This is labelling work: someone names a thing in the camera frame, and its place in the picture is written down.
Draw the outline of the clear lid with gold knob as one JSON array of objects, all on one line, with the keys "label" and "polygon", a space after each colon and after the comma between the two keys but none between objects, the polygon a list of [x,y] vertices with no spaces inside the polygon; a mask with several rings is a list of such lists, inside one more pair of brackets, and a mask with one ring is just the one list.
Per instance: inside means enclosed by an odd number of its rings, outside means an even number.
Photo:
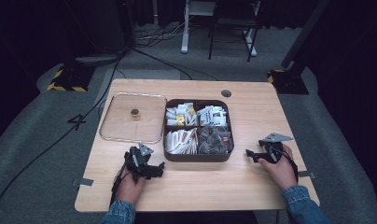
[{"label": "clear lid with gold knob", "polygon": [[111,98],[99,134],[104,140],[160,141],[167,99],[157,94],[118,92]]}]

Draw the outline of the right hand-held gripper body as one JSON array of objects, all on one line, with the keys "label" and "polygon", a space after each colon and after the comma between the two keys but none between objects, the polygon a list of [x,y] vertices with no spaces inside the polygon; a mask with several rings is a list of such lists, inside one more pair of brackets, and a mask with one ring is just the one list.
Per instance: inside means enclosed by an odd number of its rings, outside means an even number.
[{"label": "right hand-held gripper body", "polygon": [[264,153],[259,153],[258,156],[270,163],[277,163],[282,156],[286,156],[282,142],[290,140],[293,140],[293,137],[280,133],[270,133],[258,141],[259,145],[265,150]]}]

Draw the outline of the pile of white printed packets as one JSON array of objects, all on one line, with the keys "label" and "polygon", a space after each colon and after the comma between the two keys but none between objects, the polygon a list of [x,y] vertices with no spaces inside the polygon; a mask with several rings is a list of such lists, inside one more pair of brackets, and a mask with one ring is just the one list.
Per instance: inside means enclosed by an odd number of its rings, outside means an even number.
[{"label": "pile of white printed packets", "polygon": [[201,126],[226,126],[227,111],[222,106],[209,105],[197,112]]}]

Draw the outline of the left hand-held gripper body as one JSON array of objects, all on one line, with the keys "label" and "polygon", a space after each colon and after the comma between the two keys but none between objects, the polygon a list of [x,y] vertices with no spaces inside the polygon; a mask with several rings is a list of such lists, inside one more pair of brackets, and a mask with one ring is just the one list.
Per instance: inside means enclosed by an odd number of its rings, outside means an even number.
[{"label": "left hand-held gripper body", "polygon": [[153,152],[153,149],[140,142],[137,147],[130,147],[130,151],[125,154],[125,165],[132,174],[135,184],[138,183],[140,177],[144,177],[145,179],[152,178],[150,174],[151,167],[147,162]]}]

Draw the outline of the pile of clear tea bags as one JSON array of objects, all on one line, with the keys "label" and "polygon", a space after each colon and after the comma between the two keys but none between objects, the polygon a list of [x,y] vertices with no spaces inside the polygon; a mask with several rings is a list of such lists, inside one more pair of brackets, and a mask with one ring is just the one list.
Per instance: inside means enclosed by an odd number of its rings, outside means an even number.
[{"label": "pile of clear tea bags", "polygon": [[198,151],[204,155],[226,155],[233,150],[228,126],[205,126],[199,131]]}]

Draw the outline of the person's left hand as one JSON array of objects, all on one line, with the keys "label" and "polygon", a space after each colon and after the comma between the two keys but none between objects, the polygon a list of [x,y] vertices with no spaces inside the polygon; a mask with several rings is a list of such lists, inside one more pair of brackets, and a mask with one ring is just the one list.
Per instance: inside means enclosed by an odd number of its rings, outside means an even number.
[{"label": "person's left hand", "polygon": [[120,177],[122,180],[119,184],[115,200],[131,203],[132,205],[137,204],[146,183],[146,179],[140,177],[138,181],[135,182],[133,180],[133,175],[126,169],[123,170]]}]

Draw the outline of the pile of white yellow packets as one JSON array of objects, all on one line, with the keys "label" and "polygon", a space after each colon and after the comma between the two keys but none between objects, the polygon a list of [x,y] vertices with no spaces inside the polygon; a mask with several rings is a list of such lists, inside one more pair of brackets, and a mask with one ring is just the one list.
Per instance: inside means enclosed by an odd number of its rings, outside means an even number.
[{"label": "pile of white yellow packets", "polygon": [[169,126],[196,126],[197,113],[193,103],[184,103],[166,109],[166,124]]}]

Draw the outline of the black slanted metal pole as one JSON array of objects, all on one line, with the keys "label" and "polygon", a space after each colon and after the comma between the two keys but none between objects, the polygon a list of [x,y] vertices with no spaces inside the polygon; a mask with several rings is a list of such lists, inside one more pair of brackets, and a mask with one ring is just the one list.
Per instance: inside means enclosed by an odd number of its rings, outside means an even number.
[{"label": "black slanted metal pole", "polygon": [[328,6],[330,0],[319,0],[317,6],[315,7],[312,15],[305,23],[303,28],[300,31],[300,34],[294,41],[293,45],[290,47],[289,51],[287,52],[284,60],[282,60],[281,65],[284,68],[288,68],[290,64],[294,61],[295,57],[299,54],[299,51],[303,48],[305,41],[307,40],[308,36],[310,35],[311,31],[314,29],[315,25],[319,21],[319,18],[324,13],[325,9]]}]

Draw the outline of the person's right hand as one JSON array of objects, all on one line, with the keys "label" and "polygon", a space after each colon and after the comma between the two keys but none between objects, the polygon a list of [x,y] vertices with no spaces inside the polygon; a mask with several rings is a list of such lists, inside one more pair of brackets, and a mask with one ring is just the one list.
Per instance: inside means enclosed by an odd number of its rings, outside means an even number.
[{"label": "person's right hand", "polygon": [[277,163],[269,163],[264,159],[258,160],[258,163],[270,173],[273,181],[281,190],[298,184],[294,169],[290,163],[293,159],[292,150],[286,145],[283,145],[283,150],[287,157],[283,156]]}]

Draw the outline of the brown divided storage box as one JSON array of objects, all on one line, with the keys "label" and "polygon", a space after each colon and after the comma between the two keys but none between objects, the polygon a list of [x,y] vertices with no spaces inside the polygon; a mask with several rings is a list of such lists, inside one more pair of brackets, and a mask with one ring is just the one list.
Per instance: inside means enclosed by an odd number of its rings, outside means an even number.
[{"label": "brown divided storage box", "polygon": [[[198,100],[198,99],[173,99],[170,100],[166,104],[166,109],[170,107],[175,107],[180,104],[184,103],[193,103],[196,113],[205,108],[209,105],[215,106],[222,106],[227,111],[227,125],[232,133],[232,128],[230,124],[230,113],[227,105],[219,100]],[[197,116],[198,124],[196,126],[169,126],[166,124],[166,117],[164,117],[164,127],[163,127],[163,149],[164,149],[164,156],[169,161],[181,161],[181,162],[223,162],[227,161],[230,157],[232,151],[226,155],[204,155],[200,154],[199,151],[194,155],[173,155],[168,153],[164,148],[164,138],[166,134],[170,131],[177,131],[177,130],[190,130],[190,129],[197,129],[197,136],[198,136],[198,145],[199,145],[199,131],[202,127],[199,123],[199,117]]]}]

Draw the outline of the black yellow striped stand base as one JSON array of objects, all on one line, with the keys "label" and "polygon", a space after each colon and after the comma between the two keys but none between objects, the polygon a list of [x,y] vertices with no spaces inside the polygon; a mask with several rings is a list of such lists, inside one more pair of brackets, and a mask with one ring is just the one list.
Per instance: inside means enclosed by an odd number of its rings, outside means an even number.
[{"label": "black yellow striped stand base", "polygon": [[279,94],[307,95],[309,93],[302,78],[292,75],[288,70],[270,70],[267,72],[267,80]]},{"label": "black yellow striped stand base", "polygon": [[95,68],[89,66],[80,65],[77,68],[61,66],[49,83],[47,90],[85,92],[89,89],[94,71]]}]

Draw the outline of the pile of white orange sachets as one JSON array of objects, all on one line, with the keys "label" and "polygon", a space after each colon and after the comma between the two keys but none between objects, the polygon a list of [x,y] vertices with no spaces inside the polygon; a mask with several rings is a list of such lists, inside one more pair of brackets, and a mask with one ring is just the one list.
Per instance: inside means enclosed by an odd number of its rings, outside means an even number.
[{"label": "pile of white orange sachets", "polygon": [[165,150],[173,155],[194,155],[198,152],[197,129],[170,131],[164,138]]}]

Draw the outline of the white desk frame leg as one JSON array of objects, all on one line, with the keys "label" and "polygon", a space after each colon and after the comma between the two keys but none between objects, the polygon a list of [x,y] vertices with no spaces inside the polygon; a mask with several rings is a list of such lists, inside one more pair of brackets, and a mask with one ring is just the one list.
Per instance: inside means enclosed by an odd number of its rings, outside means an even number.
[{"label": "white desk frame leg", "polygon": [[251,57],[256,57],[258,55],[257,50],[254,45],[255,40],[255,32],[254,29],[249,29],[247,31],[243,31],[244,41],[248,48]]},{"label": "white desk frame leg", "polygon": [[185,0],[184,9],[184,30],[181,42],[181,52],[189,52],[189,19],[191,16],[212,17],[215,2],[206,2],[201,0]]}]

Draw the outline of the black metal chair frame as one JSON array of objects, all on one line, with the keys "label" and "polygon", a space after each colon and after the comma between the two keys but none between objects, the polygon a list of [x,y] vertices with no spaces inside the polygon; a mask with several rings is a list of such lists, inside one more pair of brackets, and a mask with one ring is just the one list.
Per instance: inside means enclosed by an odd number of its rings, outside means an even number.
[{"label": "black metal chair frame", "polygon": [[[260,15],[264,8],[264,0],[216,0],[212,23],[210,26],[208,59],[212,59],[215,43],[228,43],[228,40],[215,39],[216,29],[242,30],[254,29],[255,41],[261,28]],[[247,61],[251,60],[248,51]]]}]

